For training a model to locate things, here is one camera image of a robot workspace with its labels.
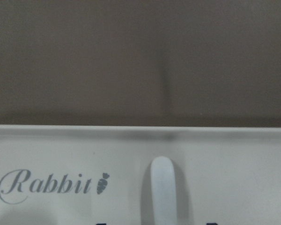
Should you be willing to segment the white ceramic spoon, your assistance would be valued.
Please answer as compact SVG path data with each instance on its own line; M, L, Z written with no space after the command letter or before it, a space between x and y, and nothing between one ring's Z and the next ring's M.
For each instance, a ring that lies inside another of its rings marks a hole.
M150 167L154 222L156 225L177 224L177 196L172 161L156 157Z

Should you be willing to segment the cream rabbit tray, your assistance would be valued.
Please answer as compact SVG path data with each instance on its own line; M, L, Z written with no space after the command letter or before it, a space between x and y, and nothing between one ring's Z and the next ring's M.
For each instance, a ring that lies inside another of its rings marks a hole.
M281 128L16 125L0 125L0 225L155 225L160 156L177 225L281 225Z

